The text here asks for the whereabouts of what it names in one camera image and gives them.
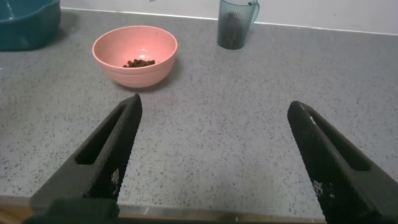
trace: speckled countertop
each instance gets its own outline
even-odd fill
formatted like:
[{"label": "speckled countertop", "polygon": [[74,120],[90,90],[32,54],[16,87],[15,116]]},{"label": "speckled countertop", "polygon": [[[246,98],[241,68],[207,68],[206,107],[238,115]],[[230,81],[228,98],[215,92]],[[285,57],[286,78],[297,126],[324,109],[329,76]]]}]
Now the speckled countertop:
[{"label": "speckled countertop", "polygon": [[[172,73],[145,90],[114,84],[91,56],[101,34],[136,24],[179,43]],[[144,114],[120,203],[321,218],[287,121],[294,100],[398,180],[398,37],[254,25],[231,51],[216,28],[63,10],[49,46],[0,53],[0,195],[30,197],[134,92]]]}]

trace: cup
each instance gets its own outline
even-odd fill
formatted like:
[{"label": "cup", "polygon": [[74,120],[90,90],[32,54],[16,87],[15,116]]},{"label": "cup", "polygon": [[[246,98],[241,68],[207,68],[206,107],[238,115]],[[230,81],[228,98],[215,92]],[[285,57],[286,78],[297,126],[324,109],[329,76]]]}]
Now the cup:
[{"label": "cup", "polygon": [[220,0],[217,44],[225,49],[241,49],[259,11],[257,0]]}]

